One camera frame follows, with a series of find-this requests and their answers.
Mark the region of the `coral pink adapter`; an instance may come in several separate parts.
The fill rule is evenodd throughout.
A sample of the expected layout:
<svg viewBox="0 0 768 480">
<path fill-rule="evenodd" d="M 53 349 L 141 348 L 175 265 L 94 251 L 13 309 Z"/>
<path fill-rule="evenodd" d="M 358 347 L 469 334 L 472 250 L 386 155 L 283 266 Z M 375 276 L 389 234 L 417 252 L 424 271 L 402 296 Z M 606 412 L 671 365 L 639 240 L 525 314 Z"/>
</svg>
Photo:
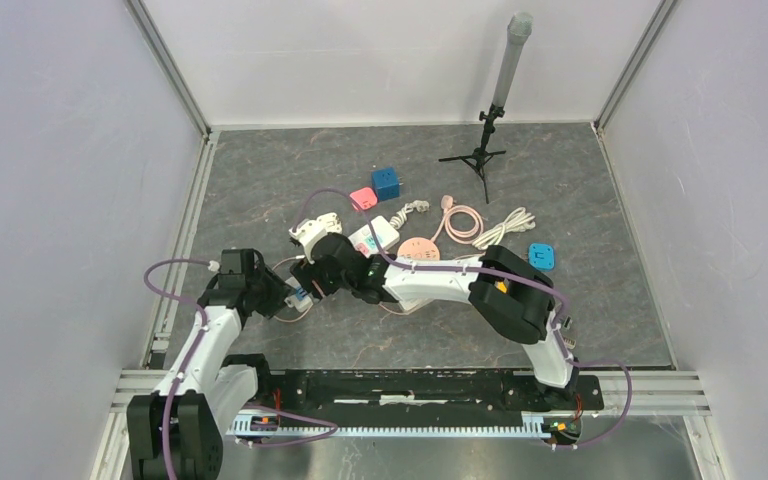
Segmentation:
<svg viewBox="0 0 768 480">
<path fill-rule="evenodd" d="M 366 211 L 378 204 L 378 197 L 371 187 L 363 187 L 349 194 L 352 207 L 356 211 Z"/>
</svg>

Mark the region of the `dark blue cube socket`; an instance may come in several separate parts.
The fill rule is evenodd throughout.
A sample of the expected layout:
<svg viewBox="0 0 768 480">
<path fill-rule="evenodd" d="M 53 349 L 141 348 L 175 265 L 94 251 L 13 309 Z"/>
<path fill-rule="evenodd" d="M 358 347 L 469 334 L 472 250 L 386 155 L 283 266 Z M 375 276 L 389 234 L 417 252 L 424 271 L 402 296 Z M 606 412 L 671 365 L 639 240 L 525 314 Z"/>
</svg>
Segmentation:
<svg viewBox="0 0 768 480">
<path fill-rule="evenodd" d="M 371 173 L 372 190 L 379 202 L 401 196 L 401 182 L 393 167 L 375 170 Z"/>
</svg>

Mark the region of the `light blue cube adapter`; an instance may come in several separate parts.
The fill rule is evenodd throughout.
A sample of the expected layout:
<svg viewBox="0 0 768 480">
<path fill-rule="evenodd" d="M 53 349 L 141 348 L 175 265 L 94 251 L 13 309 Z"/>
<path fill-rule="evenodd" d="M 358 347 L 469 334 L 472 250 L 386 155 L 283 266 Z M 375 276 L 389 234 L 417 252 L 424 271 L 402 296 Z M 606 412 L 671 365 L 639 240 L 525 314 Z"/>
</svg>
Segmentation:
<svg viewBox="0 0 768 480">
<path fill-rule="evenodd" d="M 545 243 L 532 243 L 528 249 L 529 264 L 540 271 L 551 271 L 556 266 L 554 248 Z"/>
</svg>

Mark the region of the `light pink cube socket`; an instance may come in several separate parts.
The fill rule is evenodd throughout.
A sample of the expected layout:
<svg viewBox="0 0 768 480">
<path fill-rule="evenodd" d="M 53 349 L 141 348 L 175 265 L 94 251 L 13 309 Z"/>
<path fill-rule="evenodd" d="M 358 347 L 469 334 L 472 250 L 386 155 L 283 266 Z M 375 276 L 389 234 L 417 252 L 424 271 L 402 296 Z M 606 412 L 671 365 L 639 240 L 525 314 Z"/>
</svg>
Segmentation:
<svg viewBox="0 0 768 480">
<path fill-rule="evenodd" d="M 319 284 L 318 284 L 318 283 L 317 283 L 315 280 L 312 280 L 312 281 L 311 281 L 311 283 L 312 283 L 312 285 L 314 286 L 315 290 L 318 292 L 318 294 L 319 294 L 319 298 L 320 298 L 320 299 L 324 299 L 324 298 L 325 298 L 325 296 L 326 296 L 326 294 L 323 292 L 323 290 L 322 290 L 322 288 L 319 286 Z"/>
</svg>

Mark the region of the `white adapter plug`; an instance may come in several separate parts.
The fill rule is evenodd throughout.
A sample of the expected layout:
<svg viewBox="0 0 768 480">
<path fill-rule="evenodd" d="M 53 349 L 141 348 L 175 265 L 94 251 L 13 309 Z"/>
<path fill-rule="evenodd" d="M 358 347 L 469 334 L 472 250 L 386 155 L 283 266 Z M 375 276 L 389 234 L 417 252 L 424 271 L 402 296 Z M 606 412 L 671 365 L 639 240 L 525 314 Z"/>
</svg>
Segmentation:
<svg viewBox="0 0 768 480">
<path fill-rule="evenodd" d="M 328 212 L 317 217 L 317 221 L 322 225 L 327 233 L 341 234 L 343 232 L 342 222 L 336 212 Z"/>
</svg>

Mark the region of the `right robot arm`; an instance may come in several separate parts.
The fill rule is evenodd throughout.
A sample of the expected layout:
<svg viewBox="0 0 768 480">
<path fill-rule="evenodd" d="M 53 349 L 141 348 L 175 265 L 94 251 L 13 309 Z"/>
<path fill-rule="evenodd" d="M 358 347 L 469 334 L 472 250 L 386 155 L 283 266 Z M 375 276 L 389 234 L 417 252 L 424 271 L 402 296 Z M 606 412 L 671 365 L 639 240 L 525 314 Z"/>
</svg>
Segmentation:
<svg viewBox="0 0 768 480">
<path fill-rule="evenodd" d="M 442 261 L 365 255 L 337 233 L 295 230 L 291 241 L 304 252 L 291 273 L 314 298 L 346 290 L 368 304 L 469 304 L 497 334 L 522 346 L 545 405 L 562 408 L 577 396 L 572 360 L 553 331 L 560 308 L 553 283 L 507 248 Z"/>
</svg>

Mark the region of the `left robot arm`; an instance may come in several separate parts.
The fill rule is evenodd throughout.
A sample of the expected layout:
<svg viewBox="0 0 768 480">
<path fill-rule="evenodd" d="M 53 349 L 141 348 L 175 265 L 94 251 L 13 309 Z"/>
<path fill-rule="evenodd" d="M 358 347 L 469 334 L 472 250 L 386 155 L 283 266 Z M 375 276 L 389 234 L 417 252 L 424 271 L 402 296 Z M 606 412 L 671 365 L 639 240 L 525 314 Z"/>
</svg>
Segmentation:
<svg viewBox="0 0 768 480">
<path fill-rule="evenodd" d="M 131 473 L 136 479 L 215 479 L 224 432 L 246 403 L 266 405 L 274 381 L 261 354 L 232 355 L 230 347 L 253 314 L 274 316 L 290 286 L 255 249 L 226 249 L 203 293 L 178 357 L 147 394 L 125 413 Z"/>
</svg>

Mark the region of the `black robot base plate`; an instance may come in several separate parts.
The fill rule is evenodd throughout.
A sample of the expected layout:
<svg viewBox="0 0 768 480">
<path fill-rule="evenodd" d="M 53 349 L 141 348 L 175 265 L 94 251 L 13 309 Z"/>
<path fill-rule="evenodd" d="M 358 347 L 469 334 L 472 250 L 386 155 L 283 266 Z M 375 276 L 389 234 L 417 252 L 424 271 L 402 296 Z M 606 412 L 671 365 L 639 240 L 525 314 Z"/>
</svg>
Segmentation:
<svg viewBox="0 0 768 480">
<path fill-rule="evenodd" d="M 605 402 L 594 375 L 568 387 L 537 382 L 528 370 L 397 369 L 274 371 L 253 405 L 351 427 L 508 427 L 524 413 L 572 416 Z"/>
</svg>

